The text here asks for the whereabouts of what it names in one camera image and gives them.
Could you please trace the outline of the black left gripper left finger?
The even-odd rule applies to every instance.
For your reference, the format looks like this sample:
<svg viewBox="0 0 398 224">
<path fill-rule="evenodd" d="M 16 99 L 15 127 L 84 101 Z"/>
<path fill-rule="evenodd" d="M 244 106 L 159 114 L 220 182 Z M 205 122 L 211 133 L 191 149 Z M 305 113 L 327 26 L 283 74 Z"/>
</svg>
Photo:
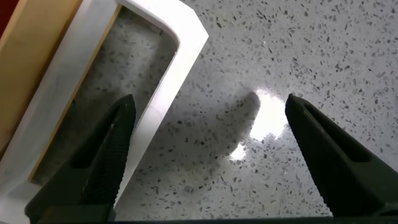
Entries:
<svg viewBox="0 0 398 224">
<path fill-rule="evenodd" d="M 136 118 L 132 95 L 116 101 L 83 144 L 25 207 L 31 223 L 106 223 L 116 201 Z"/>
</svg>

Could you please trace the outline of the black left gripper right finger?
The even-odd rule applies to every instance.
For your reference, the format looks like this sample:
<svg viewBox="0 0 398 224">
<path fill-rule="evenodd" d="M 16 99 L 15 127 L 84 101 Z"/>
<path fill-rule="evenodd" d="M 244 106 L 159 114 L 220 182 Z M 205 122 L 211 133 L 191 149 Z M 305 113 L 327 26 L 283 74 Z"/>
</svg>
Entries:
<svg viewBox="0 0 398 224">
<path fill-rule="evenodd" d="M 336 217 L 397 215 L 397 172 L 307 100 L 285 115 L 312 179 Z"/>
</svg>

